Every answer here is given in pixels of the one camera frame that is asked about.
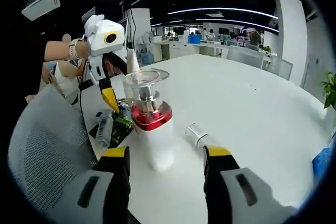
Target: wristwatch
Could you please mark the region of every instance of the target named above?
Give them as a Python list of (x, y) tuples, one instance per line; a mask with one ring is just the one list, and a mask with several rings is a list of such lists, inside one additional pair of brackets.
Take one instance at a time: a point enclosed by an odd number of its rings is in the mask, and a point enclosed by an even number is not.
[(74, 39), (69, 43), (69, 55), (70, 59), (72, 60), (78, 60), (79, 57), (76, 52), (76, 44), (77, 42), (82, 41), (81, 39)]

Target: robot camera eye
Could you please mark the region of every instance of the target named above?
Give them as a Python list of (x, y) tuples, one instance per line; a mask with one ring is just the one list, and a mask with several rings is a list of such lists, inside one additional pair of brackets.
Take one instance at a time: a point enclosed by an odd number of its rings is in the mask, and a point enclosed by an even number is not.
[(116, 40), (117, 38), (117, 35), (116, 34), (108, 34), (106, 37), (105, 37), (105, 42), (106, 43), (112, 43)]

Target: stripe light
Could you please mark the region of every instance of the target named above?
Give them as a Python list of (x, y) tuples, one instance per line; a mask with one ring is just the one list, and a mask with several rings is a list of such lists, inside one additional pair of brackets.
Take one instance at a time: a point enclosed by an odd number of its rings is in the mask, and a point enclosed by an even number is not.
[(247, 9), (230, 8), (230, 7), (196, 8), (196, 9), (178, 10), (178, 11), (176, 11), (176, 12), (167, 13), (167, 14), (170, 15), (170, 14), (175, 14), (175, 13), (192, 12), (192, 11), (194, 11), (194, 10), (239, 10), (239, 11), (242, 11), (242, 12), (249, 12), (249, 13), (261, 14), (261, 15), (264, 15), (264, 16), (267, 16), (267, 17), (271, 17), (271, 18), (278, 19), (277, 16), (270, 15), (270, 14), (267, 14), (267, 13), (257, 12), (256, 10), (247, 10)]
[(262, 28), (270, 29), (272, 31), (276, 31), (277, 33), (279, 32), (278, 30), (275, 30), (273, 28), (270, 28), (268, 26), (262, 26), (250, 22), (245, 22), (245, 21), (238, 21), (238, 20), (231, 20), (231, 19), (220, 19), (220, 18), (197, 18), (196, 20), (212, 20), (212, 21), (228, 21), (228, 22), (237, 22), (237, 23), (243, 23), (243, 24), (248, 24), (248, 25), (253, 25), (253, 26), (259, 26)]
[(151, 26), (159, 26), (159, 25), (162, 25), (162, 23), (158, 23), (158, 24), (151, 25)]

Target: white round table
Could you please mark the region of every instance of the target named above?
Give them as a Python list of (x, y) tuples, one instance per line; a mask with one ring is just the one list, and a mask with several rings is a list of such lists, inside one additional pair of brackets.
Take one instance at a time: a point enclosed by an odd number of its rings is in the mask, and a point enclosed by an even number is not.
[[(184, 139), (197, 123), (228, 148), (240, 167), (248, 167), (273, 190), (282, 205), (298, 207), (313, 185), (312, 159), (328, 144), (323, 104), (293, 83), (242, 63), (190, 55), (155, 63), (170, 73), (165, 80), (178, 144), (175, 163), (164, 173), (150, 170), (133, 131), (130, 147), (129, 210), (141, 222), (207, 223), (203, 160)], [(111, 79), (124, 98), (122, 76)], [(99, 89), (82, 92), (87, 130), (107, 108)], [(99, 159), (102, 150), (90, 137)]]

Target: white robot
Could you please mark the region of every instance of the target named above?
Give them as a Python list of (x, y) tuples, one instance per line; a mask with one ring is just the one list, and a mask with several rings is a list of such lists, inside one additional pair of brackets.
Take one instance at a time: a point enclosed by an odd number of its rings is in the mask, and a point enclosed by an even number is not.
[(116, 95), (104, 68), (104, 57), (127, 74), (127, 49), (122, 25), (104, 19), (104, 15), (92, 15), (85, 23), (85, 36), (91, 48), (89, 74), (94, 85), (99, 86), (105, 102), (119, 113)]

